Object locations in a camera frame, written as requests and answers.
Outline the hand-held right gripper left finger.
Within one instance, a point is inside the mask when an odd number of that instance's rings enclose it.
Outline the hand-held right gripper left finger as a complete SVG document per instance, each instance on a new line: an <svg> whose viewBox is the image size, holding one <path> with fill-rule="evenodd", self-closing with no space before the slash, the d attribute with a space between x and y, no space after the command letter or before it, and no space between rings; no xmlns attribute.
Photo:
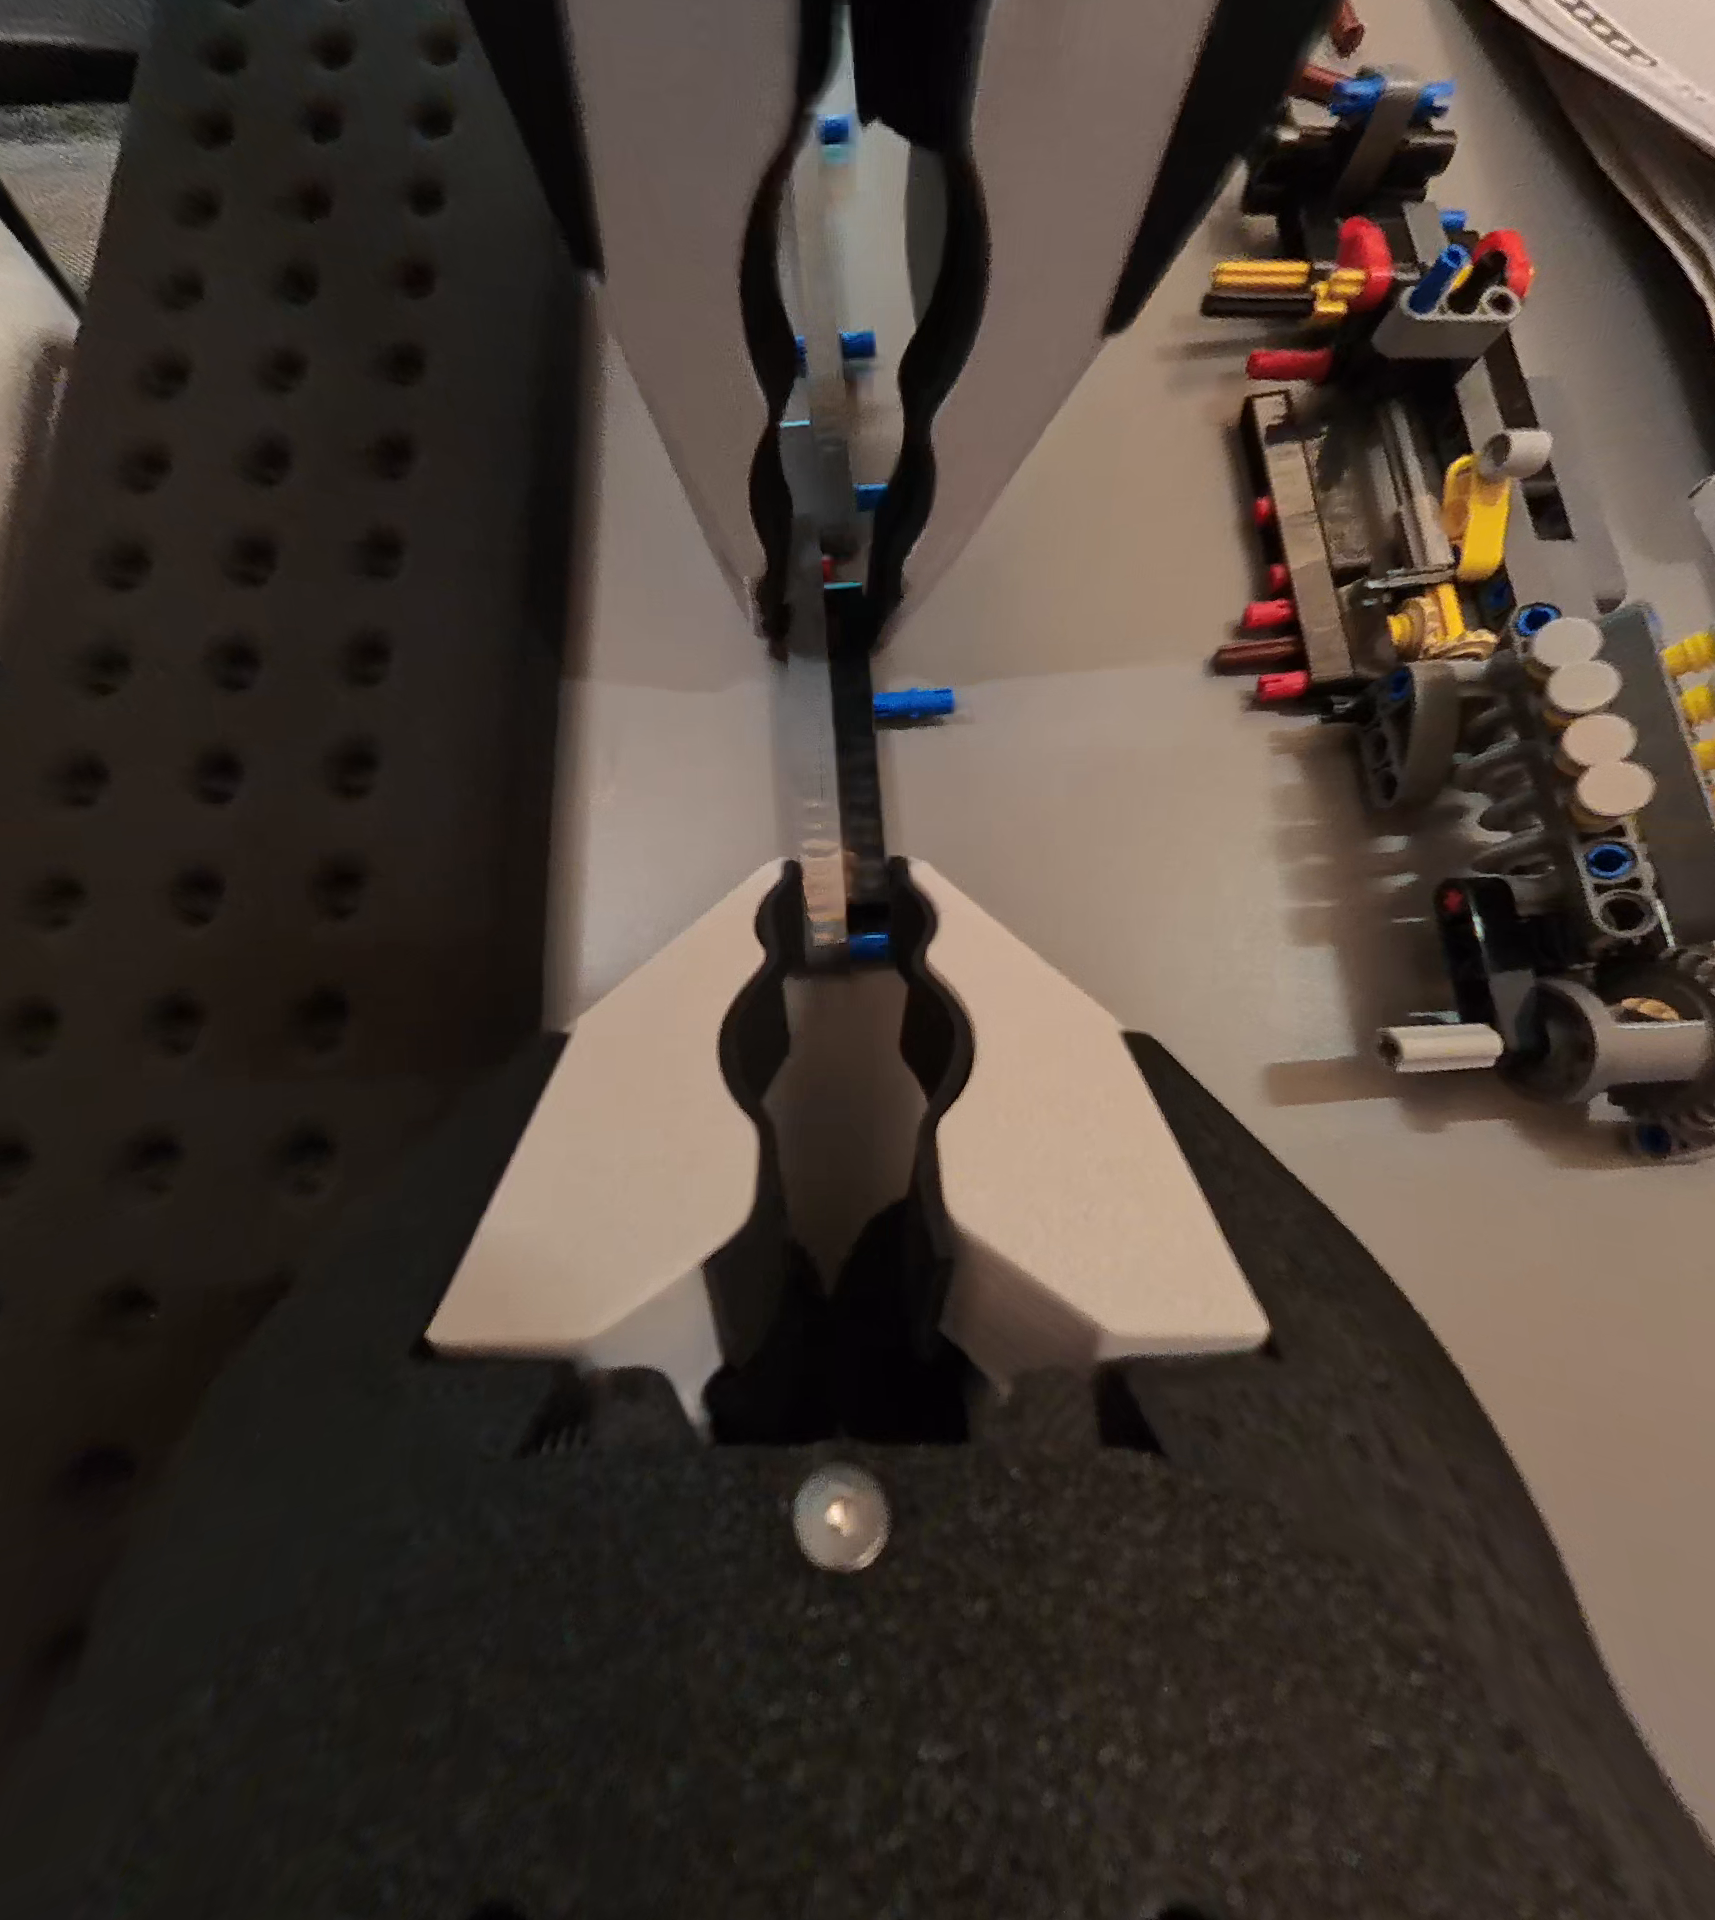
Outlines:
<svg viewBox="0 0 1715 1920"><path fill-rule="evenodd" d="M567 1027L428 1318L433 1358L716 1378L782 1318L768 1083L795 864L749 871Z"/></svg>

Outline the long dark grey lego beam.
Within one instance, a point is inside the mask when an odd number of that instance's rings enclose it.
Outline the long dark grey lego beam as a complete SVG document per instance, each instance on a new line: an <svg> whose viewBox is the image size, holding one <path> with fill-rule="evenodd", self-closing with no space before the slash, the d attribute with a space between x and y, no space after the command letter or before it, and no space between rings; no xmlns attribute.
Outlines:
<svg viewBox="0 0 1715 1920"><path fill-rule="evenodd" d="M848 87L830 82L801 126L776 198L776 292L795 333L795 392L776 424L790 486L782 605L790 638L776 664L776 768L801 864L801 967L848 967L848 850L830 719L823 582L866 573L866 515L858 505L852 434L858 378L848 371L848 186L852 186Z"/></svg>

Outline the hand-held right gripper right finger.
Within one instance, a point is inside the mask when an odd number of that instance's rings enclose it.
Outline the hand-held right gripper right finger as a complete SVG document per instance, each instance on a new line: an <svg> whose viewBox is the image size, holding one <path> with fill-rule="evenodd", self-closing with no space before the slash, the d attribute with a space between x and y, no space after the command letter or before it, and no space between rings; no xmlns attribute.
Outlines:
<svg viewBox="0 0 1715 1920"><path fill-rule="evenodd" d="M938 864L902 879L931 930L896 952L963 1018L963 1077L931 1091L944 1336L995 1386L1257 1351L1269 1318L1121 1024Z"/></svg>

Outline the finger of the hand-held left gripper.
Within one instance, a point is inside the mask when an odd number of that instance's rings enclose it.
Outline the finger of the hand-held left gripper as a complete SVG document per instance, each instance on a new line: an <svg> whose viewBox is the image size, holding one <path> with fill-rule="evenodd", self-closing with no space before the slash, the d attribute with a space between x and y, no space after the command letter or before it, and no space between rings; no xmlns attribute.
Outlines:
<svg viewBox="0 0 1715 1920"><path fill-rule="evenodd" d="M917 612L1100 355L1209 0L852 8L858 111L907 144L913 337L864 624Z"/></svg>
<svg viewBox="0 0 1715 1920"><path fill-rule="evenodd" d="M757 633L790 638L776 207L813 103L801 0L567 0L603 320Z"/></svg>

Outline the lego car chassis assembly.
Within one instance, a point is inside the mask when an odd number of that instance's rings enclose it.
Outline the lego car chassis assembly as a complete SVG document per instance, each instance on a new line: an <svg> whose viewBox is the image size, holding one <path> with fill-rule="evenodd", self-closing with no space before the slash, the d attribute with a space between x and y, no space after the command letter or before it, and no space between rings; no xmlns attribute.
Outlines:
<svg viewBox="0 0 1715 1920"><path fill-rule="evenodd" d="M1715 624L1663 638L1517 364L1534 252L1431 198L1450 87L1308 62L1245 152L1277 250L1212 262L1245 355L1239 461L1269 585L1212 671L1352 742L1399 826L1441 810L1450 998L1374 1027L1394 1074L1493 1074L1715 1158Z"/></svg>

